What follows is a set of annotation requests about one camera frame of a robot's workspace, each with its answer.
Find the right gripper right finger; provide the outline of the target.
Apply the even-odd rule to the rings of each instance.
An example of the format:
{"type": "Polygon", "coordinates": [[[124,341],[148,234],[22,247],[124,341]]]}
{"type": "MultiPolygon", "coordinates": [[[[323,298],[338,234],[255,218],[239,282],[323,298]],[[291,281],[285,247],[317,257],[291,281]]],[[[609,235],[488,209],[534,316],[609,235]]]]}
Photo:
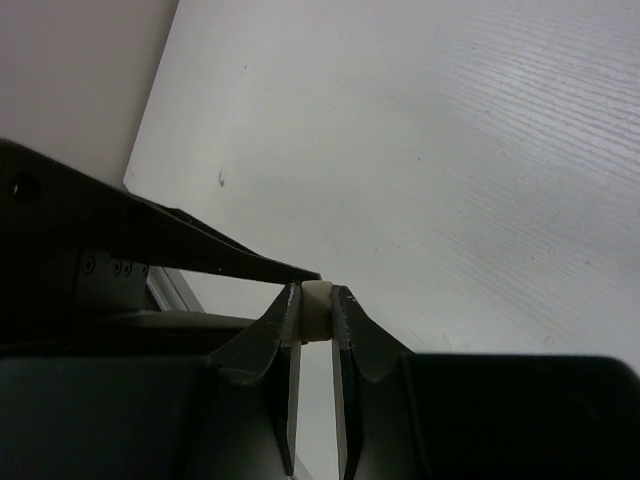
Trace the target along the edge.
{"type": "Polygon", "coordinates": [[[415,353],[331,294],[344,479],[635,479],[639,379],[603,356],[415,353]]]}

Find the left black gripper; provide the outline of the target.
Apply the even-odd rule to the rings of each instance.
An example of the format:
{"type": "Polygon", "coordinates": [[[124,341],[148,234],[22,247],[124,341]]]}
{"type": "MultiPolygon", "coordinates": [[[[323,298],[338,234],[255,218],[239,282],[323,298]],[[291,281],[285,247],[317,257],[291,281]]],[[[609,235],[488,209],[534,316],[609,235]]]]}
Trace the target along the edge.
{"type": "Polygon", "coordinates": [[[3,349],[91,331],[116,350],[216,350],[255,322],[141,311],[148,265],[266,283],[321,277],[7,139],[1,245],[12,250],[1,256],[3,349]]]}

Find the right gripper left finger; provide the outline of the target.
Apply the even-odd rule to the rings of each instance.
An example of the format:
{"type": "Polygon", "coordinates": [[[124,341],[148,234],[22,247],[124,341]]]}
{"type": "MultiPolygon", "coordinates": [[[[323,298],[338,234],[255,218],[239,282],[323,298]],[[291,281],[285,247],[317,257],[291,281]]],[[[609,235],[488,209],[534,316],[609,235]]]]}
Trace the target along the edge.
{"type": "Polygon", "coordinates": [[[116,350],[90,333],[1,350],[5,479],[285,479],[301,289],[216,350],[116,350]]]}

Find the grey eraser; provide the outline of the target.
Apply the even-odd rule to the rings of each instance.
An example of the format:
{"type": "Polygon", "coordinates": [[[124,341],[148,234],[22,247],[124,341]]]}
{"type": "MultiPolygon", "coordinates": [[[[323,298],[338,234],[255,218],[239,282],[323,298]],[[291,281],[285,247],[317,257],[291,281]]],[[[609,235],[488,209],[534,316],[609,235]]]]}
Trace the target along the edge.
{"type": "Polygon", "coordinates": [[[300,340],[303,344],[328,341],[333,335],[332,290],[328,281],[301,284],[300,340]]]}

